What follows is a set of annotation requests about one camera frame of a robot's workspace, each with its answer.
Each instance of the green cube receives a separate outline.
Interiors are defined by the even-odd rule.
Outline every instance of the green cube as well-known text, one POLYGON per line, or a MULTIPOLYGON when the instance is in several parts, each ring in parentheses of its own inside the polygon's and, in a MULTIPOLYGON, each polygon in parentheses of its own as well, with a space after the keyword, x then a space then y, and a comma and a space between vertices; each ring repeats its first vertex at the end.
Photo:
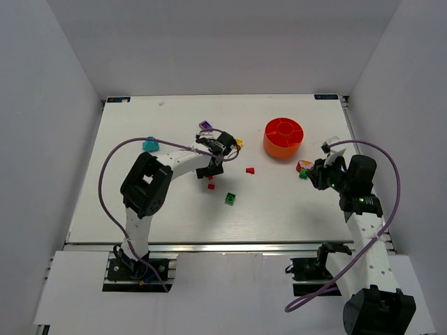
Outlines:
POLYGON ((235 203, 235 199, 236 199, 236 194, 228 193, 225 198, 225 203, 233 206, 233 204, 235 203))
POLYGON ((307 179, 307 174, 305 169, 301 169, 300 176, 301 179, 307 179))

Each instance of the white wall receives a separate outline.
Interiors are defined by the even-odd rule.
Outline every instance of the white wall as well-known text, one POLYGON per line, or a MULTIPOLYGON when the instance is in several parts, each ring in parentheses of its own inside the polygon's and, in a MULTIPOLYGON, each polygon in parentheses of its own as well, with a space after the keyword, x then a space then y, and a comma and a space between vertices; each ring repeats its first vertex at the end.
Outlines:
POLYGON ((0 328, 28 334, 101 104, 45 0, 0 10, 0 328))
POLYGON ((399 0, 49 0, 101 98, 349 94, 399 0))
MULTIPOLYGON (((403 0, 350 100, 359 139, 386 148, 402 177, 391 233, 408 253, 438 334, 447 334, 447 2, 403 0)), ((395 177, 380 155, 377 193, 390 213, 395 177)))

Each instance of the orange bowl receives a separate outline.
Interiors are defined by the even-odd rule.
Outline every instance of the orange bowl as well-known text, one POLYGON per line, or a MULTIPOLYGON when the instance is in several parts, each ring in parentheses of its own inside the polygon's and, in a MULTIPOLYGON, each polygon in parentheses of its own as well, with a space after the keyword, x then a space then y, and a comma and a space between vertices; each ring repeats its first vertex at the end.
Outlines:
POLYGON ((305 132, 298 122, 286 117, 273 119, 265 127, 264 149, 275 158, 290 158, 296 154, 304 137, 305 132))

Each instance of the black clamp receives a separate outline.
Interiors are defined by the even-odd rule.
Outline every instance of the black clamp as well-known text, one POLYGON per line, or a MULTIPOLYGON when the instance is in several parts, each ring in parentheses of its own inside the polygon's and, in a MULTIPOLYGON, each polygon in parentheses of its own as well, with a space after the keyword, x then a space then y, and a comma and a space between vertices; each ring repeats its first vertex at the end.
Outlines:
POLYGON ((326 262, 328 261, 329 253, 345 253, 350 256, 352 255, 351 249, 344 244, 324 242, 316 252, 316 263, 320 269, 326 268, 326 262))
POLYGON ((326 269, 326 261, 329 253, 346 253, 352 255, 348 246, 337 243, 324 242, 318 248, 317 258, 293 258, 292 265, 289 265, 285 272, 293 274, 294 281, 313 281, 332 279, 331 274, 326 269))

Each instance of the purple cable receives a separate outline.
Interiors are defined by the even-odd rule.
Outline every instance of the purple cable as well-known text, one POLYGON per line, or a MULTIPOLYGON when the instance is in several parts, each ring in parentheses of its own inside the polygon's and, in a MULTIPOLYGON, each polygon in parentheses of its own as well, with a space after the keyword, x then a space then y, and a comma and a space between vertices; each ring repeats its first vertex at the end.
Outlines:
MULTIPOLYGON (((372 143, 366 142, 366 141, 346 140, 346 141, 340 141, 340 142, 334 143, 334 144, 330 145, 329 147, 332 148, 337 145, 346 144, 346 143, 360 143, 360 144, 365 144, 370 147, 373 147, 373 148, 379 150, 382 154, 384 154, 388 158, 388 160, 391 162, 391 165, 393 166, 394 173, 396 174, 396 186, 397 186, 396 202, 394 204, 393 210, 391 211, 390 217, 386 221, 385 225, 383 225, 383 227, 377 232, 377 236, 381 236, 383 234, 383 232, 385 232, 385 230, 387 230, 388 227, 390 226, 391 222, 393 221, 393 219, 396 215, 397 208, 399 207, 400 176, 399 176, 399 171, 397 170, 396 163, 391 158, 391 156, 388 154, 388 152, 386 152, 382 148, 376 146, 375 144, 372 144, 372 143)), ((329 287, 334 285, 347 271, 349 271, 354 266, 354 264, 368 251, 368 249, 371 248, 371 246, 376 241, 377 241, 377 237, 372 238, 371 241, 369 241, 368 244, 365 247, 363 247, 363 249, 360 250, 359 253, 352 259, 352 261, 350 261, 350 263, 343 270, 341 270, 333 279, 331 279, 327 284, 325 284, 322 288, 320 288, 316 292, 309 293, 308 295, 304 295, 302 297, 299 297, 299 298, 293 300, 290 304, 288 304, 284 308, 284 311, 286 313, 290 313, 290 312, 300 308, 301 306, 307 304, 308 302, 310 302, 312 299, 316 298, 317 296, 322 295, 323 293, 330 292, 331 289, 329 287)))
MULTIPOLYGON (((222 133, 222 131, 220 131, 219 129, 207 129, 206 131, 219 131, 219 132, 222 133)), ((199 150, 199 149, 193 149, 191 147, 187 147, 187 146, 184 146, 184 145, 181 145, 181 144, 176 144, 176 143, 172 143, 172 142, 158 140, 158 139, 153 138, 153 137, 135 137, 135 138, 131 138, 129 140, 126 140, 124 142, 119 143, 115 148, 112 149, 112 151, 108 154, 107 158, 104 161, 103 167, 101 168, 101 172, 99 173, 99 180, 98 180, 99 203, 101 204, 101 207, 103 208, 105 214, 109 217, 109 219, 112 220, 113 223, 115 225, 117 225, 118 228, 123 232, 124 236, 127 239, 127 243, 129 245, 129 249, 131 250, 133 256, 137 260, 139 260, 141 263, 143 263, 144 265, 149 267, 154 272, 154 274, 155 274, 156 278, 158 279, 158 281, 160 282, 161 286, 163 286, 163 289, 166 292, 169 292, 168 288, 165 286, 164 282, 161 280, 161 277, 160 277, 159 273, 155 270, 155 268, 153 266, 151 266, 151 264, 149 264, 148 262, 143 260, 139 255, 137 255, 135 249, 133 248, 132 242, 130 242, 130 240, 129 240, 129 234, 127 233, 126 229, 124 229, 123 225, 118 222, 118 220, 112 215, 112 213, 110 213, 110 211, 106 207, 106 205, 104 203, 104 199, 103 199, 103 180, 104 180, 105 169, 107 168, 107 164, 109 163, 109 161, 112 158, 113 154, 115 152, 117 152, 119 148, 123 147, 126 144, 129 144, 129 143, 132 143, 132 142, 146 141, 146 140, 154 141, 154 142, 158 142, 158 143, 162 143, 162 144, 166 144, 166 145, 170 145, 172 147, 177 147, 177 148, 180 148, 180 149, 183 149, 183 150, 187 150, 187 151, 197 152, 199 154, 210 156, 210 157, 213 157, 213 158, 218 158, 218 159, 221 159, 223 162, 234 161, 239 156, 239 150, 236 151, 236 155, 234 157, 225 159, 225 158, 213 155, 210 152, 206 152, 206 151, 199 150)))

